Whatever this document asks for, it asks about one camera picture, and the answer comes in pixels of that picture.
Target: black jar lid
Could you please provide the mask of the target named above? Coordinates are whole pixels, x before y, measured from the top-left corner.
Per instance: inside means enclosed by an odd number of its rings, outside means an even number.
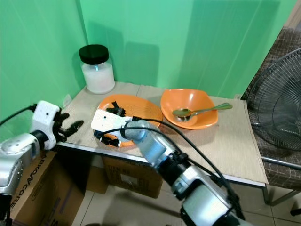
[[[109,51],[102,45],[87,45],[79,50],[79,57],[86,64],[97,65],[109,59]]]

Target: cardboard box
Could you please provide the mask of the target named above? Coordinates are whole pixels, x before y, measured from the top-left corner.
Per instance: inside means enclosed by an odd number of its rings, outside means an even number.
[[[86,189],[92,192],[105,194],[109,181],[104,169],[90,166]]]
[[[111,185],[122,187],[152,198],[159,196],[162,177],[150,166],[103,157]]]
[[[69,226],[84,195],[50,151],[25,169],[11,203],[16,226]]]

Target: metal table leg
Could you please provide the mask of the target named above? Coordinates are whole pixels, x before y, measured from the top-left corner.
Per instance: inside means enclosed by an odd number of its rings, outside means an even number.
[[[267,205],[270,205],[270,206],[276,206],[286,200],[288,200],[289,198],[292,198],[293,196],[295,196],[296,194],[300,193],[301,191],[291,191],[283,196],[281,196],[280,198],[272,201],[269,197],[269,192],[268,192],[268,188],[267,187],[264,187],[262,189],[262,193],[263,193],[263,198],[264,198],[264,202],[267,204]]]
[[[282,197],[276,199],[275,201],[270,202],[270,206],[276,206],[279,203],[282,203],[282,202],[288,200],[289,198],[292,198],[293,196],[295,196],[298,193],[300,193],[300,191],[293,190],[293,191],[283,195]]]
[[[269,205],[270,199],[269,199],[269,192],[268,192],[268,187],[267,186],[265,186],[262,189],[262,193],[263,193],[264,203],[267,204],[267,205]]]

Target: black cable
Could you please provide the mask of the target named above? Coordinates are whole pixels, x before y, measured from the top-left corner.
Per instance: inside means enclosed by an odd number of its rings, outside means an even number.
[[[230,187],[228,181],[225,179],[225,177],[223,176],[223,174],[217,169],[217,167],[207,158],[207,156],[205,156],[195,145],[194,143],[192,143],[192,141],[190,141],[181,131],[179,131],[176,127],[164,122],[164,121],[160,121],[160,120],[156,120],[156,119],[142,119],[142,120],[146,120],[146,121],[155,121],[155,122],[159,122],[162,123],[165,126],[168,126],[169,128],[171,128],[172,130],[174,130],[175,132],[177,132],[190,146],[192,146],[199,155],[202,156],[203,159],[205,159],[205,161],[215,170],[215,172],[220,176],[221,180],[225,183],[225,187],[228,189],[228,187]]]
[[[196,161],[192,160],[191,158],[188,158],[188,161],[190,161],[193,165],[196,165],[197,167],[201,168],[203,171],[208,173],[212,178],[220,181],[220,178],[218,176],[216,176],[213,172],[211,172],[210,170],[208,170],[204,166],[198,164]]]
[[[242,214],[241,211],[241,207],[239,204],[239,197],[237,196],[237,194],[234,192],[234,190],[231,188],[229,182],[225,179],[225,177],[223,176],[223,174],[217,169],[217,167],[207,158],[207,156],[205,156],[195,145],[194,143],[192,143],[192,141],[190,141],[181,131],[179,131],[176,127],[170,125],[169,123],[166,123],[164,121],[161,120],[156,120],[156,119],[141,119],[137,117],[137,121],[138,120],[146,120],[146,121],[154,121],[154,122],[159,122],[169,128],[171,128],[172,130],[174,130],[175,132],[177,132],[191,147],[193,147],[197,153],[202,156],[203,159],[205,159],[205,161],[214,169],[214,171],[218,174],[219,176],[219,181],[226,187],[227,191],[228,191],[228,199],[231,202],[231,204],[234,206],[234,209],[236,210],[236,214],[239,218],[245,220],[244,215]]]
[[[125,127],[125,128],[117,128],[117,129],[111,129],[105,132],[101,132],[101,136],[107,134],[107,133],[112,133],[112,132],[116,132],[116,131],[124,131],[124,130],[128,130],[128,129],[146,129],[146,130],[150,130],[150,131],[154,131],[156,133],[159,133],[161,136],[163,136],[167,141],[169,141],[179,153],[183,153],[182,150],[178,147],[178,145],[171,139],[169,138],[167,135],[165,135],[164,133],[162,133],[160,130],[156,130],[153,128],[148,128],[148,127],[142,127],[142,126],[134,126],[134,127]]]
[[[7,118],[3,119],[1,122],[0,122],[0,126],[2,126],[5,122],[7,122],[8,120],[10,120],[11,118],[15,117],[16,115],[22,113],[22,112],[25,112],[26,110],[31,110],[34,112],[35,108],[36,108],[37,105],[32,105],[32,106],[28,106],[28,107],[25,107],[15,113],[13,113],[12,115],[8,116]]]

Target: tiled floor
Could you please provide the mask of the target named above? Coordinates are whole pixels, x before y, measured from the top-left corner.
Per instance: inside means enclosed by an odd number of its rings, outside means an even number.
[[[257,226],[301,226],[301,215],[293,217],[290,210],[301,194],[270,207],[258,188],[232,185],[240,196],[245,218]],[[289,192],[269,187],[274,199]],[[179,217],[181,203],[164,183],[157,199],[109,186],[106,194],[87,191],[72,226],[184,226]]]

